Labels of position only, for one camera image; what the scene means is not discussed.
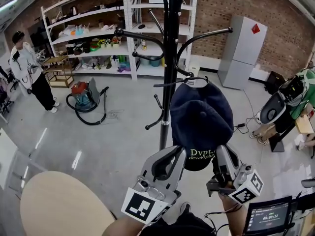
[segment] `refrigerator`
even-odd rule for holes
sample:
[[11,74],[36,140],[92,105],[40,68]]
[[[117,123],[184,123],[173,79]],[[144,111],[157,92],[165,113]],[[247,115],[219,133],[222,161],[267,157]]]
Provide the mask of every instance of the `refrigerator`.
[[245,89],[264,43],[267,27],[250,18],[233,15],[233,32],[227,37],[218,69],[222,86]]

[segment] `concrete floor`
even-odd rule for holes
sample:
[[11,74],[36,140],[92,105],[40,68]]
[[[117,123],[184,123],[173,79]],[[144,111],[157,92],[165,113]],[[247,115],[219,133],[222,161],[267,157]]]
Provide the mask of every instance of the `concrete floor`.
[[[243,91],[222,88],[216,74],[200,72],[221,88],[233,110],[234,125],[245,122],[253,116],[250,103]],[[90,77],[76,77],[89,81]],[[153,84],[162,79],[139,78],[132,81],[126,77],[95,76],[96,85],[101,90],[109,86],[106,106],[111,112],[109,118],[99,126],[83,124],[65,102],[69,89],[54,88],[53,95],[61,102],[57,113],[46,112],[36,98],[20,95],[6,117],[8,125],[0,120],[0,127],[8,133],[20,151],[51,171],[61,171],[72,175],[87,185],[118,217],[128,187],[134,185],[145,160],[158,151],[160,125],[145,130],[145,125],[155,121],[160,115],[154,94],[162,100],[162,89]],[[249,81],[246,93],[256,114],[270,95],[263,84]],[[87,120],[99,120],[103,105],[92,113],[85,114]],[[250,131],[258,128],[252,120]],[[35,149],[43,132],[41,143]],[[171,145],[169,131],[167,144]],[[284,139],[285,152],[272,153],[269,146],[257,143],[248,134],[236,131],[230,143],[238,149],[239,157],[253,164],[265,183],[263,192],[255,201],[266,201],[285,195],[297,195],[303,187],[300,180],[311,176],[314,163],[309,151],[297,151],[295,145],[301,139],[296,129]],[[73,160],[81,152],[76,169]],[[206,182],[213,176],[212,164],[200,172],[184,171],[178,190],[182,196],[165,215],[165,220],[174,222],[179,214],[179,206],[185,201],[192,204],[192,212],[204,217],[207,212],[221,211],[222,204],[217,195],[209,198]],[[24,235],[19,215],[19,199],[10,191],[2,193],[1,218],[8,236]],[[225,215],[211,217],[218,226],[226,223]],[[228,229],[219,235],[227,235]]]

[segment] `coat rack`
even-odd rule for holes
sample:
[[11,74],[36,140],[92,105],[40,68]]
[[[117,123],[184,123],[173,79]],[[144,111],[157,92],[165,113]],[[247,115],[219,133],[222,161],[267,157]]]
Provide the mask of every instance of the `coat rack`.
[[[157,21],[156,17],[154,16],[153,12],[150,11],[152,19],[154,20],[159,31],[163,35],[163,43],[157,40],[156,38],[153,38],[147,35],[137,34],[130,31],[125,31],[123,29],[115,30],[116,36],[119,36],[119,37],[125,36],[125,37],[137,38],[137,39],[145,39],[147,41],[152,41],[160,46],[160,48],[162,49],[162,54],[158,57],[148,57],[142,54],[138,54],[136,51],[132,53],[132,56],[147,59],[147,60],[159,60],[164,57],[165,59],[164,84],[171,84],[175,82],[177,79],[177,72],[188,77],[193,77],[193,73],[182,70],[178,66],[178,61],[181,57],[181,54],[188,45],[204,37],[223,34],[227,32],[233,32],[232,28],[226,28],[226,29],[211,31],[202,35],[195,36],[189,39],[185,44],[183,44],[182,47],[177,52],[182,3],[183,3],[183,0],[169,0],[169,4],[168,4],[167,0],[163,0],[164,27],[160,25],[160,23]],[[175,92],[175,87],[176,87],[175,84],[164,87],[162,105],[160,104],[158,96],[154,95],[158,106],[162,110],[162,113],[160,117],[157,119],[157,121],[145,127],[147,130],[149,130],[151,127],[161,122],[160,144],[159,144],[160,150],[166,147],[167,133],[168,133],[168,127],[170,123],[169,110],[170,110],[171,99]]]

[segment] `hand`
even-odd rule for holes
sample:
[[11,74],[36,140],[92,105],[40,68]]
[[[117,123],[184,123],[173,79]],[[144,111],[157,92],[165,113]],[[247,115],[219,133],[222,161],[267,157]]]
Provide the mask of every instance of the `hand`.
[[35,65],[31,65],[29,68],[31,74],[34,74],[37,69],[38,69],[38,66],[35,66]]
[[[233,188],[233,183],[232,182],[228,182],[226,187]],[[219,192],[218,192],[218,195],[219,195],[219,198],[222,200],[222,204],[223,204],[224,210],[231,209],[237,204],[229,196],[224,196],[224,195],[220,194]]]
[[305,109],[303,109],[303,111],[301,112],[301,117],[303,118],[303,116],[305,116],[305,115],[307,115],[308,113],[307,113],[307,111],[306,111],[306,108]]

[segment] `screen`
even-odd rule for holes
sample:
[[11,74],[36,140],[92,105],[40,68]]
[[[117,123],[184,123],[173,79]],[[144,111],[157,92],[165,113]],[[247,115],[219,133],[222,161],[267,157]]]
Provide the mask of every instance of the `screen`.
[[285,224],[288,203],[252,209],[247,232],[267,230]]

